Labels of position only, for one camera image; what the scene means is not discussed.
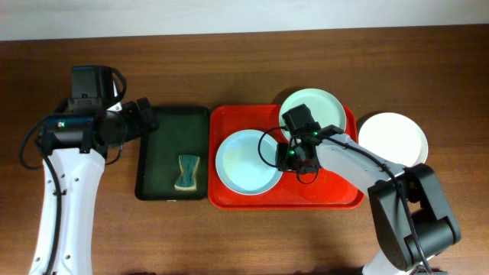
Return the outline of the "mint green plate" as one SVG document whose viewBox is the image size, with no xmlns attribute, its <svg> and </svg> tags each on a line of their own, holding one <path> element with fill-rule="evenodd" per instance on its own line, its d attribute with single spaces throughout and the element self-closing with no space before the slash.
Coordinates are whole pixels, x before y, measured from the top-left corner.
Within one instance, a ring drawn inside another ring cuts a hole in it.
<svg viewBox="0 0 489 275">
<path fill-rule="evenodd" d="M 320 124 L 321 129 L 334 125 L 346 131 L 348 122 L 343 105 L 333 94 L 314 88 L 301 89 L 285 99 L 279 112 L 281 127 L 285 127 L 281 115 L 301 104 L 305 104 L 310 109 L 314 120 Z M 287 141 L 291 139 L 292 134 L 287 129 L 282 129 L 282 134 Z"/>
</svg>

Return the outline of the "light blue plate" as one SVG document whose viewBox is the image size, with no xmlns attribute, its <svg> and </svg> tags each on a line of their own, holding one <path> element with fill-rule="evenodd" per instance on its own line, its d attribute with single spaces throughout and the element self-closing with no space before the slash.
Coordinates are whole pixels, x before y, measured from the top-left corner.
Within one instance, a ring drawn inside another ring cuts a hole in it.
<svg viewBox="0 0 489 275">
<path fill-rule="evenodd" d="M 219 179 L 232 192 L 257 196 L 273 189 L 283 173 L 275 165 L 276 140 L 262 131 L 247 129 L 228 136 L 215 156 Z"/>
</svg>

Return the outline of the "green yellow sponge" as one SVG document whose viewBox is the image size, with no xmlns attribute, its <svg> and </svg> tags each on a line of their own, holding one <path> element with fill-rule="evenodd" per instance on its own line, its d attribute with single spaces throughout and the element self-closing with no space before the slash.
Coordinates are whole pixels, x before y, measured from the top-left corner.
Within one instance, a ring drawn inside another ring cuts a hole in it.
<svg viewBox="0 0 489 275">
<path fill-rule="evenodd" d="M 197 190 L 196 173 L 199 168 L 200 157 L 184 154 L 179 155 L 178 161 L 180 175 L 174 184 L 174 188 L 180 191 Z"/>
</svg>

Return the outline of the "white plate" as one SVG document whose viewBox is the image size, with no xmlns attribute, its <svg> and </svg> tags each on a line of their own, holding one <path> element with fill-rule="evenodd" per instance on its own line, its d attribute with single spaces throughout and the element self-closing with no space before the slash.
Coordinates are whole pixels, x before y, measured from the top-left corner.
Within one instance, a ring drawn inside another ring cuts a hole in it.
<svg viewBox="0 0 489 275">
<path fill-rule="evenodd" d="M 380 112 L 365 119 L 359 128 L 358 143 L 379 157 L 406 167 L 425 163 L 429 154 L 421 127 L 394 112 Z"/>
</svg>

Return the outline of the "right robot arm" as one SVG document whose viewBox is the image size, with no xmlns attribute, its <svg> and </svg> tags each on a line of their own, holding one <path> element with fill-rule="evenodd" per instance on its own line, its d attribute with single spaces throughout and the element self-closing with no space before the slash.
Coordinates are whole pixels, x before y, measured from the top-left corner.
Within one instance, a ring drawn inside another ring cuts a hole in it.
<svg viewBox="0 0 489 275">
<path fill-rule="evenodd" d="M 434 170 L 392 163 L 360 147 L 335 126 L 287 126 L 276 167 L 297 176 L 328 170 L 369 199 L 380 251 L 357 274 L 436 274 L 429 259 L 461 239 L 461 229 Z"/>
</svg>

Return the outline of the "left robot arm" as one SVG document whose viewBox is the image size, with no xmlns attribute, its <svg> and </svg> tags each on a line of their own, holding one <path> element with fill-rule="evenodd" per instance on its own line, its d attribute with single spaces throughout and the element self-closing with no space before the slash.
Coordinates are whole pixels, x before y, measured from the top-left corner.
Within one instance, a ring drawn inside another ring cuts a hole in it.
<svg viewBox="0 0 489 275">
<path fill-rule="evenodd" d="M 32 274 L 91 274 L 92 228 L 111 148 L 158 127 L 146 98 L 124 103 L 127 81 L 110 66 L 75 66 L 71 96 L 27 135 L 39 150 L 44 200 Z"/>
</svg>

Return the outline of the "red plastic tray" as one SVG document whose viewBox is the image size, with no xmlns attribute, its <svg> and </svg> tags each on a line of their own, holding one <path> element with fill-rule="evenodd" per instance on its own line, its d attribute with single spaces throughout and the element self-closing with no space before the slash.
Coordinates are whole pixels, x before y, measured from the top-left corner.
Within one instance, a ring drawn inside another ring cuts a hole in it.
<svg viewBox="0 0 489 275">
<path fill-rule="evenodd" d="M 236 131 L 266 131 L 279 124 L 279 105 L 223 105 L 210 116 L 208 198 L 218 209 L 353 209 L 364 200 L 364 194 L 340 176 L 320 170 L 319 175 L 302 176 L 300 183 L 292 173 L 285 173 L 271 190 L 245 196 L 231 191 L 219 179 L 215 156 L 220 144 Z"/>
</svg>

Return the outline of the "dark green tray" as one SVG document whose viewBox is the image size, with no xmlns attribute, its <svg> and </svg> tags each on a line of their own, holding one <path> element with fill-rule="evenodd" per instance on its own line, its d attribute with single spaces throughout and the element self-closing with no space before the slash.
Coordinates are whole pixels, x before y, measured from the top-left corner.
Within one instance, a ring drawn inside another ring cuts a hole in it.
<svg viewBox="0 0 489 275">
<path fill-rule="evenodd" d="M 200 200 L 207 197 L 209 119 L 205 106 L 154 107 L 159 128 L 141 137 L 134 194 L 142 201 Z M 199 165 L 192 189 L 177 189 L 179 157 L 192 155 Z"/>
</svg>

